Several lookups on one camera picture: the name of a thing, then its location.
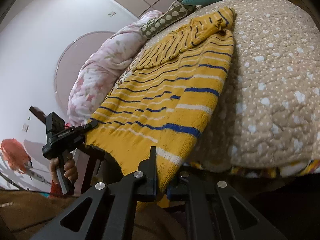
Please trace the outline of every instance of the blue stripe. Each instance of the blue stripe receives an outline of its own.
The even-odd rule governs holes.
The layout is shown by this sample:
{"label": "blue stripe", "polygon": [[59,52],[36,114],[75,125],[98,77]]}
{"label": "blue stripe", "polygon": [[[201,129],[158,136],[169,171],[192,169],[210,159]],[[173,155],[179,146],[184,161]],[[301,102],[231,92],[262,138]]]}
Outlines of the blue stripe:
{"label": "blue stripe", "polygon": [[227,22],[226,23],[226,26],[228,26],[228,24],[229,24],[229,22],[228,22],[228,20],[221,14],[221,12],[220,11],[218,11],[218,13],[220,14],[220,16]]}
{"label": "blue stripe", "polygon": [[152,87],[149,87],[149,88],[143,89],[143,90],[138,90],[138,91],[134,91],[134,90],[131,90],[131,89],[126,88],[126,87],[123,87],[123,88],[120,88],[120,87],[119,87],[119,88],[117,88],[117,89],[126,89],[126,90],[129,90],[129,91],[133,92],[133,93],[137,93],[137,92],[148,91],[148,90],[151,89],[151,88],[158,87],[158,86],[160,86],[164,81],[175,82],[176,80],[180,80],[180,79],[188,80],[188,79],[190,79],[190,78],[192,78],[192,76],[191,76],[191,77],[178,77],[178,78],[176,78],[176,79],[174,79],[174,80],[164,79],[164,80],[162,80],[159,84],[157,84],[157,85],[155,85],[155,86],[152,86]]}
{"label": "blue stripe", "polygon": [[195,57],[195,56],[199,56],[199,55],[200,55],[200,53],[199,54],[195,54],[195,55],[191,55],[191,56],[184,56],[181,59],[186,58],[186,57]]}
{"label": "blue stripe", "polygon": [[103,109],[107,109],[115,114],[122,114],[122,113],[126,113],[126,114],[133,114],[133,112],[128,112],[128,111],[121,111],[121,112],[117,112],[117,111],[114,111],[108,107],[104,107],[104,106],[99,106],[98,108],[103,108]]}
{"label": "blue stripe", "polygon": [[[162,75],[163,73],[168,73],[168,72],[174,72],[174,71],[177,71],[177,70],[179,70],[180,68],[182,68],[182,67],[193,67],[193,66],[195,66],[196,64],[194,64],[194,65],[182,65],[182,66],[180,66],[180,67],[178,67],[178,68],[176,68],[176,69],[172,69],[172,70],[168,70],[168,71],[164,71],[164,72],[162,72],[160,75]],[[150,72],[150,73],[139,73],[139,74],[143,74],[143,75],[149,75],[149,74],[151,74],[152,72]]]}
{"label": "blue stripe", "polygon": [[228,73],[228,71],[224,67],[221,67],[221,66],[213,66],[210,64],[199,64],[199,67],[218,68],[218,69],[222,69],[224,72]]}
{"label": "blue stripe", "polygon": [[[145,97],[145,98],[143,98],[143,99],[149,99],[149,100],[152,100],[152,99],[155,99],[155,98],[159,98],[159,97],[162,97],[164,94],[171,94],[172,92],[170,92],[170,91],[164,91],[161,95],[156,95],[156,96],[154,96],[153,98],[147,98],[147,97]],[[126,100],[124,100],[124,99],[122,99],[122,98],[119,98],[119,97],[108,97],[108,98],[116,98],[116,99],[119,99],[120,101],[123,101],[123,102],[126,102],[126,103],[138,103],[138,102],[141,102],[142,100],[137,100],[137,101],[126,101]]]}
{"label": "blue stripe", "polygon": [[167,65],[170,65],[170,64],[174,64],[174,63],[177,63],[178,62],[178,59],[176,60],[176,61],[174,61],[174,62],[170,62],[170,63],[164,63],[164,64],[162,64],[161,65],[161,67],[159,67],[159,68],[157,68],[157,69],[155,69],[155,70],[153,70],[153,71],[151,71],[151,72],[149,72],[149,73],[142,73],[142,72],[139,72],[138,74],[131,74],[131,76],[137,76],[137,75],[139,75],[139,74],[143,74],[143,75],[149,75],[149,74],[151,74],[151,73],[153,73],[153,72],[155,72],[155,71],[157,71],[157,70],[159,70],[160,68],[162,68],[162,67],[164,67],[164,66],[167,66]]}
{"label": "blue stripe", "polygon": [[155,80],[156,78],[158,78],[158,77],[160,77],[162,74],[164,74],[164,73],[169,73],[169,72],[173,72],[173,71],[176,71],[176,70],[178,70],[178,69],[173,69],[173,70],[168,70],[168,71],[164,71],[164,72],[162,72],[161,74],[159,74],[158,76],[156,76],[155,78],[152,78],[152,79],[149,79],[149,80],[146,80],[146,81],[143,81],[143,82],[141,82],[141,81],[138,81],[138,80],[135,80],[135,79],[132,79],[132,80],[125,80],[124,82],[131,82],[131,81],[135,81],[135,82],[138,82],[138,83],[145,83],[145,82],[148,82],[148,81],[152,81],[152,80]]}
{"label": "blue stripe", "polygon": [[[113,122],[115,123],[118,123],[120,125],[125,125],[125,124],[134,124],[132,122],[126,122],[126,123],[121,123],[119,121],[113,121],[113,122],[102,122],[102,121],[99,121],[97,120],[99,123],[103,123],[103,124],[112,124]],[[201,132],[200,130],[198,130],[197,128],[194,128],[194,127],[189,127],[189,126],[183,126],[183,125],[178,125],[178,124],[175,124],[175,123],[166,123],[160,127],[157,127],[157,126],[151,126],[149,124],[143,124],[139,121],[135,121],[136,124],[138,124],[139,126],[141,127],[148,127],[149,129],[151,130],[164,130],[164,129],[169,129],[169,130],[173,130],[175,132],[181,132],[181,133],[188,133],[188,134],[191,134],[193,135],[194,137],[196,138],[199,138],[199,136],[201,135]]]}
{"label": "blue stripe", "polygon": [[232,16],[235,17],[235,14],[233,13],[233,10],[231,10],[229,7],[228,9],[232,12]]}
{"label": "blue stripe", "polygon": [[229,56],[229,57],[232,57],[232,55],[230,55],[229,53],[217,52],[217,51],[213,51],[213,50],[207,50],[207,51],[205,51],[204,53],[207,53],[207,52],[212,52],[212,53],[222,54],[222,55],[227,55],[227,56]]}
{"label": "blue stripe", "polygon": [[233,36],[229,36],[229,37],[227,37],[225,40],[222,40],[222,39],[220,39],[220,38],[218,38],[218,37],[216,37],[216,36],[212,36],[212,38],[217,38],[219,41],[226,41],[226,40],[229,39],[229,38],[233,38]]}
{"label": "blue stripe", "polygon": [[180,97],[179,96],[176,96],[176,95],[172,95],[171,97],[170,97],[170,99],[180,99]]}
{"label": "blue stripe", "polygon": [[212,88],[186,88],[184,91],[185,92],[209,92],[216,95],[217,97],[219,96],[219,92]]}
{"label": "blue stripe", "polygon": [[[113,112],[113,113],[115,113],[115,114],[122,114],[122,113],[133,114],[133,113],[134,113],[134,112],[128,112],[128,111],[117,112],[117,111],[114,111],[114,110],[112,110],[112,109],[110,109],[110,108],[108,108],[108,107],[104,107],[104,106],[99,106],[98,108],[107,109],[107,110],[109,110],[109,111],[111,111],[111,112]],[[138,108],[138,109],[136,109],[135,111],[139,111],[139,112],[142,112],[142,113],[143,113],[144,111],[150,111],[150,112],[155,113],[155,112],[161,112],[161,111],[164,110],[164,109],[166,109],[165,106],[162,107],[162,108],[160,108],[160,109],[157,109],[157,110],[153,110],[153,109],[150,109],[150,108],[147,108],[146,110],[142,110],[142,109]]]}
{"label": "blue stripe", "polygon": [[209,42],[208,44],[211,44],[211,43],[213,43],[213,44],[215,44],[215,45],[218,45],[218,46],[232,46],[233,47],[233,44],[217,44],[217,43],[215,43],[215,42]]}

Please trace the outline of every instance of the black handle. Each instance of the black handle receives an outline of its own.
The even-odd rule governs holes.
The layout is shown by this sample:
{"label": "black handle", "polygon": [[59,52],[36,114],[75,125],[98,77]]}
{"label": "black handle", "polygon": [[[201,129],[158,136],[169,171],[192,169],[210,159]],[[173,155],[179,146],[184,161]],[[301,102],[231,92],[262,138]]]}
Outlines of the black handle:
{"label": "black handle", "polygon": [[65,161],[64,161],[63,155],[62,154],[58,155],[58,158],[59,158],[59,165],[56,167],[56,171],[57,171],[58,180],[62,189],[62,194],[65,195],[68,192],[74,190],[75,187],[72,185],[70,180],[64,176],[64,173],[66,171],[64,170]]}

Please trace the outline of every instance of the knitted sweater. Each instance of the knitted sweater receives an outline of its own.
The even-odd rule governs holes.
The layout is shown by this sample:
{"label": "knitted sweater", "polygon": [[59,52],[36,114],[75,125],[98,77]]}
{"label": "knitted sweater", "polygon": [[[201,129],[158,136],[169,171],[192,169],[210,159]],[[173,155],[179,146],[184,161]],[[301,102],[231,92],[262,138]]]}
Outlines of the knitted sweater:
{"label": "knitted sweater", "polygon": [[164,190],[217,105],[233,54],[234,17],[224,7],[193,18],[146,50],[133,74],[92,115],[99,125],[86,143],[109,152],[124,175],[156,146]]}

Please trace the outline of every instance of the finger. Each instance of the finger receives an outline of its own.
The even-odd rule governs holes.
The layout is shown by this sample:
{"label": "finger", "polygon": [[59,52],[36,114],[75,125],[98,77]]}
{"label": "finger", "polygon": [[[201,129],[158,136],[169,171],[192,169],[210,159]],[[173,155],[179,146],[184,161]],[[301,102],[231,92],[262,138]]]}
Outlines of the finger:
{"label": "finger", "polygon": [[73,154],[69,153],[68,156],[67,156],[67,160],[71,160],[71,159],[73,159]]}
{"label": "finger", "polygon": [[77,173],[77,168],[76,166],[73,166],[70,170],[67,170],[65,173],[64,173],[64,176],[66,178],[72,176],[73,174]]}
{"label": "finger", "polygon": [[78,173],[76,172],[75,174],[71,175],[68,177],[68,179],[71,181],[71,182],[76,182],[76,180],[78,179],[79,175]]}
{"label": "finger", "polygon": [[55,172],[56,166],[59,164],[59,158],[54,158],[50,160],[49,171]]}
{"label": "finger", "polygon": [[70,170],[72,167],[74,167],[76,164],[75,160],[72,159],[70,161],[67,161],[66,164],[63,166],[64,170],[67,171],[67,170]]}
{"label": "finger", "polygon": [[56,171],[51,172],[51,178],[54,184],[59,184],[58,176]]}

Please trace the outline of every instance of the sweater sleeve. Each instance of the sweater sleeve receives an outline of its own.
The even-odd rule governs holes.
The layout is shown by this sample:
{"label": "sweater sleeve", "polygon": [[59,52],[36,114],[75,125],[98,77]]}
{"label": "sweater sleeve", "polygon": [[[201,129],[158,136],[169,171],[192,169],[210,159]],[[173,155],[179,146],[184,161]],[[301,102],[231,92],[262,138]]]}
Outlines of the sweater sleeve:
{"label": "sweater sleeve", "polygon": [[[68,192],[66,195],[72,196],[74,194],[74,190]],[[66,198],[62,194],[62,189],[60,184],[55,184],[53,181],[51,181],[51,190],[50,190],[50,195],[49,198]]]}

